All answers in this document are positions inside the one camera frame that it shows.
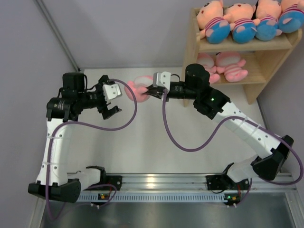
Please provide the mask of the boy doll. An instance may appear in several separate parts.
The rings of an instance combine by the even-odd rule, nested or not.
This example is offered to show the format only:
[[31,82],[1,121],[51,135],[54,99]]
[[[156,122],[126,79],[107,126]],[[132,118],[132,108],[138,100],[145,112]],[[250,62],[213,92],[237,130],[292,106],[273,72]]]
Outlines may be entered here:
[[293,33],[304,23],[304,1],[282,0],[282,14],[278,20],[278,28],[283,33]]

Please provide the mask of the pink striped plush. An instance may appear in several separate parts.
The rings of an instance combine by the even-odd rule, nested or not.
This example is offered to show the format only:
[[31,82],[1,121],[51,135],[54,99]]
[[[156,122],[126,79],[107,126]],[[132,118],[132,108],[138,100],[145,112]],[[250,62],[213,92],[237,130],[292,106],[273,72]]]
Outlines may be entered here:
[[201,64],[207,72],[209,72],[209,83],[213,84],[220,80],[220,75],[217,73],[217,67],[213,58],[207,53],[199,53],[197,63]]
[[152,82],[152,76],[138,76],[134,80],[129,80],[127,82],[127,85],[133,91],[138,103],[145,102],[149,99],[150,96],[145,93],[148,91],[147,87],[152,85]]
[[243,69],[246,60],[238,52],[218,52],[215,57],[217,73],[223,74],[228,82],[238,82],[248,75],[248,71]]

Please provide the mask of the boy doll back corner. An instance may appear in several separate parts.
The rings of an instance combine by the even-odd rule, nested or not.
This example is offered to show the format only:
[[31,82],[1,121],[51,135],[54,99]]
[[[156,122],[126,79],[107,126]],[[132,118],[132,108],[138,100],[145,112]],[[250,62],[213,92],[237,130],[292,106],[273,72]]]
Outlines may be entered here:
[[256,38],[261,41],[270,41],[280,36],[278,19],[282,13],[281,4],[277,0],[258,0],[253,18],[260,19],[256,26]]

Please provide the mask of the boy doll shelved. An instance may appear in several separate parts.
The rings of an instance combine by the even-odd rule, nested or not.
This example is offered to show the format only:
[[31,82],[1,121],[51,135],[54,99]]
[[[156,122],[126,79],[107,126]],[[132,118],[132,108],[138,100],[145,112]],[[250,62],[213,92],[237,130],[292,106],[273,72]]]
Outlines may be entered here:
[[200,38],[206,38],[211,44],[225,40],[230,33],[231,14],[224,15],[222,0],[212,0],[206,3],[196,16],[200,29]]
[[260,23],[260,19],[252,19],[255,11],[256,6],[248,3],[236,3],[224,10],[235,42],[248,43],[255,37],[257,26]]

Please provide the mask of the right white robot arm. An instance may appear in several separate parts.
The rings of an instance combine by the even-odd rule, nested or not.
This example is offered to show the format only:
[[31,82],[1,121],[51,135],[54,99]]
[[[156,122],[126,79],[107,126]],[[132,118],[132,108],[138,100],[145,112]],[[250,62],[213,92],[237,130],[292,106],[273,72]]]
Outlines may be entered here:
[[170,72],[154,73],[146,94],[164,103],[169,99],[193,100],[193,106],[200,114],[219,126],[226,126],[255,151],[256,155],[252,158],[233,162],[223,171],[221,181],[228,189],[253,177],[274,180],[294,143],[288,135],[280,137],[268,132],[239,110],[227,95],[211,87],[209,73],[200,64],[188,65],[185,80],[179,82],[171,81]]

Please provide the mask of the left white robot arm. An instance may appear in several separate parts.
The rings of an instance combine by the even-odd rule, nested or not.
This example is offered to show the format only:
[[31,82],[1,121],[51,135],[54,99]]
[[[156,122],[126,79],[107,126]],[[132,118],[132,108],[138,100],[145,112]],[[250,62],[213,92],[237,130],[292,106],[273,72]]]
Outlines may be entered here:
[[102,190],[109,184],[106,171],[100,166],[87,166],[73,174],[67,172],[71,136],[78,117],[85,109],[96,108],[103,119],[120,112],[109,109],[110,100],[122,95],[118,84],[102,76],[93,88],[87,88],[83,73],[65,73],[57,97],[47,103],[47,141],[40,172],[28,192],[42,199],[75,203],[89,187]]

